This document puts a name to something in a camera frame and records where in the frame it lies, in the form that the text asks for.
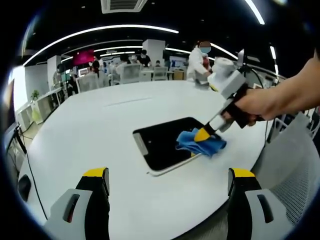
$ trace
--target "potted plant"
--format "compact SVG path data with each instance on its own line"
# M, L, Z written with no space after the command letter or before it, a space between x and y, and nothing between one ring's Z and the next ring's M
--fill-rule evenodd
M33 101L36 101L38 99L39 95L40 95L39 91L38 90L34 90L33 93L31 94L31 99Z

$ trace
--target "floor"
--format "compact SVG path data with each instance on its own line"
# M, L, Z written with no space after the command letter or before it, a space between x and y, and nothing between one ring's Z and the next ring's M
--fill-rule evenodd
M23 133L24 139L21 140L24 141L27 149L29 148L32 140L35 138L42 125L43 123L36 124L35 122L33 122L31 126Z

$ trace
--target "air vent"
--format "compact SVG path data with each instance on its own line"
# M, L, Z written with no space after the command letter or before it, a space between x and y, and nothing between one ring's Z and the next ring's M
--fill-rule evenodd
M101 0L103 14L140 12L148 0Z

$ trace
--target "white pillar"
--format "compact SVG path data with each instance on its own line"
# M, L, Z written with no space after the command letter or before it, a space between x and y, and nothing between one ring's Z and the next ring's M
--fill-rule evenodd
M57 55L49 58L47 61L49 90L51 90L51 87L54 85L54 74L55 74L55 71L57 71L58 64L60 63L61 63L61 56L57 56Z
M146 50L146 54L150 57L152 66L156 65L159 60L164 65L164 50L166 42L161 40L147 39L142 43L142 47Z

